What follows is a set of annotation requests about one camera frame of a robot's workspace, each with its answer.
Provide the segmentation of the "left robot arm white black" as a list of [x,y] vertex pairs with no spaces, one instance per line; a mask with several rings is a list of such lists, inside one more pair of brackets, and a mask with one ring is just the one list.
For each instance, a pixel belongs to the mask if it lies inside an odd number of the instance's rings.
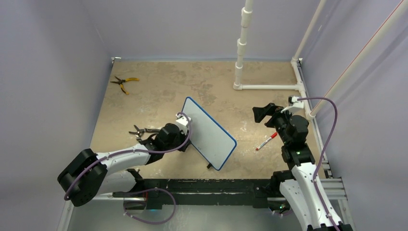
[[166,153],[185,151],[190,135],[190,124],[168,123],[157,134],[129,148],[107,153],[95,153],[90,148],[81,151],[57,178],[65,191],[64,200],[82,206],[105,193],[141,195],[143,179],[135,167],[154,163]]

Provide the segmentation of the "blue framed whiteboard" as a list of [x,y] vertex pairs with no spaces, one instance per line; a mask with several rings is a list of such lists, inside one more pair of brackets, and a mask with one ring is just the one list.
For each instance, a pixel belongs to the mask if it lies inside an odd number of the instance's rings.
[[191,144],[212,168],[220,171],[236,149],[236,139],[192,97],[186,97],[181,111],[192,122]]

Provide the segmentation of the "red capped whiteboard marker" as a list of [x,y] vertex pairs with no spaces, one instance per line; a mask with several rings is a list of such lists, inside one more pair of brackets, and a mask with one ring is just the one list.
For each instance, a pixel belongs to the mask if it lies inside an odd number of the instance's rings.
[[262,142],[259,146],[256,147],[256,151],[262,149],[266,144],[268,144],[272,139],[274,139],[278,135],[277,132],[273,133],[270,137],[268,137],[264,142]]

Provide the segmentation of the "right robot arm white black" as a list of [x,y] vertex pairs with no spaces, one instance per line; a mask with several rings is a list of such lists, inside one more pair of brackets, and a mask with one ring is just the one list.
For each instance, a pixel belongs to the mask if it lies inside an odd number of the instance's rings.
[[351,231],[352,226],[336,213],[318,177],[318,166],[306,143],[308,120],[273,103],[252,111],[256,123],[270,117],[265,126],[275,129],[281,138],[282,158],[288,166],[286,171],[273,173],[266,192],[284,196],[304,231]]

